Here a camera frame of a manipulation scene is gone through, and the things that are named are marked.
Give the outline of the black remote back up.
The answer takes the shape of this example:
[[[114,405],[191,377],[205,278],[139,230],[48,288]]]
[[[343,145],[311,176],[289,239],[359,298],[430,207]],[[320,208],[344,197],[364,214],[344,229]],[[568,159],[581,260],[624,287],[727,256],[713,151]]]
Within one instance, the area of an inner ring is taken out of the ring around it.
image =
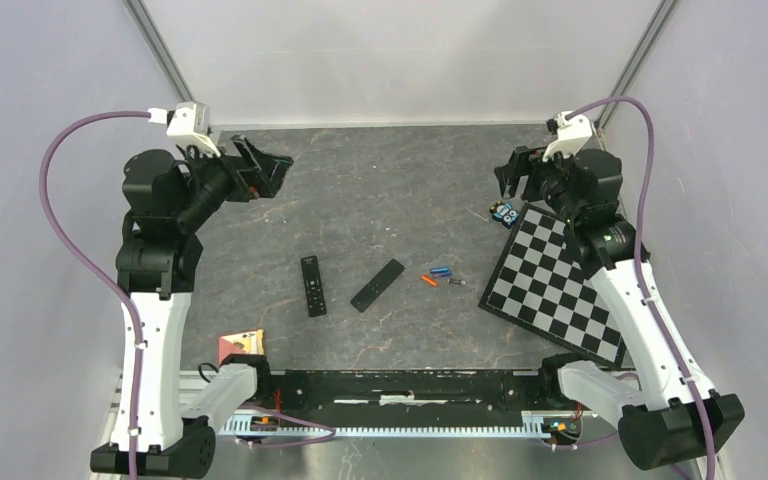
[[[365,312],[393,282],[403,273],[404,265],[391,259],[375,276],[350,300],[350,305],[359,312]]]

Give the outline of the orange battery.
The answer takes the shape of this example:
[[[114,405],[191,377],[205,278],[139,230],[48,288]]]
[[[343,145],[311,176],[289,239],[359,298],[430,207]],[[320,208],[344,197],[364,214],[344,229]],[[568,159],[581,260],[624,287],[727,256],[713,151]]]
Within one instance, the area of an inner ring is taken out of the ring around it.
[[[426,282],[427,284],[429,284],[429,285],[430,285],[430,286],[432,286],[432,287],[437,287],[437,286],[438,286],[438,282],[437,282],[436,280],[434,280],[432,277],[429,277],[429,276],[427,276],[427,275],[421,275],[421,277],[420,277],[420,278],[421,278],[421,279],[422,279],[424,282]]]

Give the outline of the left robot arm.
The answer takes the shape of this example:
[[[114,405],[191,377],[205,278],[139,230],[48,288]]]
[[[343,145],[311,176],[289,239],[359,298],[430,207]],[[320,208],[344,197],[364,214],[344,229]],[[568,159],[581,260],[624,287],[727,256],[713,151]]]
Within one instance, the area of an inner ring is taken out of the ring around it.
[[[93,472],[200,479],[234,411],[274,399],[266,357],[231,354],[183,404],[181,350],[203,252],[198,230],[225,203],[276,196],[292,163],[240,136],[230,151],[215,155],[190,146],[147,150],[126,162],[122,192],[129,208],[115,266],[130,371],[111,437],[91,453]]]

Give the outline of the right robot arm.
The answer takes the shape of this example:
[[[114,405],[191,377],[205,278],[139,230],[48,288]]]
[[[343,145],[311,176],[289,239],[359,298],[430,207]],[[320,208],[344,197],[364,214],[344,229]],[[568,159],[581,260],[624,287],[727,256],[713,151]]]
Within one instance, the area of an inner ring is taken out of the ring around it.
[[[545,202],[563,222],[566,246],[606,303],[641,385],[635,390],[591,361],[568,361],[539,378],[540,400],[593,410],[617,430],[641,470],[703,458],[714,478],[719,450],[745,410],[695,362],[658,295],[643,222],[619,212],[620,159],[598,149],[565,156],[522,146],[494,173],[502,195],[522,187],[524,200]]]

